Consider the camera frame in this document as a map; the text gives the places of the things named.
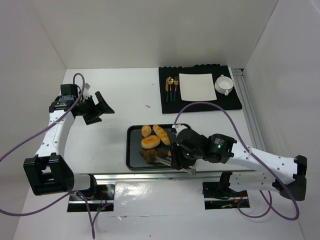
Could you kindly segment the metal tongs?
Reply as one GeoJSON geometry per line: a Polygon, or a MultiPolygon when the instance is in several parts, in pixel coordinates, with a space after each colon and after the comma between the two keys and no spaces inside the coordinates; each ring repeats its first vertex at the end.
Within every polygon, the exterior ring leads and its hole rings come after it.
{"type": "MultiPolygon", "coordinates": [[[[171,168],[171,159],[169,157],[161,158],[161,157],[155,157],[155,161],[160,164],[164,164],[166,166],[169,166],[171,168]]],[[[196,172],[187,172],[188,174],[195,176],[196,172]]]]}

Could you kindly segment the chocolate croissant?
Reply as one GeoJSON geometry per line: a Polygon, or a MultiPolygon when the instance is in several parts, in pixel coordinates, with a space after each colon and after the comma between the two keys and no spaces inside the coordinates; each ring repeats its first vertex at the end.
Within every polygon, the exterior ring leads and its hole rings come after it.
{"type": "Polygon", "coordinates": [[[157,164],[156,157],[163,157],[164,153],[156,148],[142,149],[139,154],[144,158],[147,164],[157,164]]]}

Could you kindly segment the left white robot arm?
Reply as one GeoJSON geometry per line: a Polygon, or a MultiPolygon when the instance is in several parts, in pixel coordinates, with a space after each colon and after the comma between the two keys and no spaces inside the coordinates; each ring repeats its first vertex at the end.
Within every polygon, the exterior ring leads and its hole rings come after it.
{"type": "Polygon", "coordinates": [[[93,174],[75,174],[64,158],[68,135],[77,116],[82,116],[86,125],[99,123],[103,114],[114,114],[97,91],[95,103],[92,96],[79,97],[79,86],[62,84],[61,94],[49,107],[49,123],[52,127],[45,133],[42,144],[32,158],[25,159],[23,168],[33,193],[36,196],[80,191],[92,198],[97,191],[93,174]]]}

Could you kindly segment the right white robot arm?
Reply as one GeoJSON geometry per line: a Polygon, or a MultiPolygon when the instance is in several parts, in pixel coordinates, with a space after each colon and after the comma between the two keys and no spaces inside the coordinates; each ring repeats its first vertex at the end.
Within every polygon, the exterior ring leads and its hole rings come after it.
{"type": "Polygon", "coordinates": [[[209,137],[177,124],[171,145],[171,168],[190,170],[195,174],[195,163],[203,160],[212,164],[236,165],[250,169],[250,173],[221,174],[218,187],[223,192],[244,190],[274,191],[286,199],[304,201],[307,190],[307,158],[302,155],[283,157],[243,145],[223,134],[209,137]]]}

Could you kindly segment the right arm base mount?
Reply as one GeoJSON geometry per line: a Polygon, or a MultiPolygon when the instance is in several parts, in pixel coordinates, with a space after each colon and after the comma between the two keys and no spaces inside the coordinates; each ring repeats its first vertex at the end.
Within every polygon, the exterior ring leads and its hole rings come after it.
{"type": "Polygon", "coordinates": [[[246,190],[235,192],[233,190],[222,191],[218,182],[203,182],[202,194],[206,210],[250,208],[248,193],[246,190]]]}

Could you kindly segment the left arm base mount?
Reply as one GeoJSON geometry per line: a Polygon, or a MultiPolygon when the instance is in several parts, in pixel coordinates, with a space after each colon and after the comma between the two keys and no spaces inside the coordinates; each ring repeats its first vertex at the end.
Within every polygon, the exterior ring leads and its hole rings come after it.
{"type": "MultiPolygon", "coordinates": [[[[81,190],[87,199],[91,212],[113,212],[116,185],[114,182],[98,183],[94,175],[90,175],[90,188],[81,190]]],[[[71,194],[68,200],[67,212],[86,212],[85,199],[78,192],[71,194]]]]}

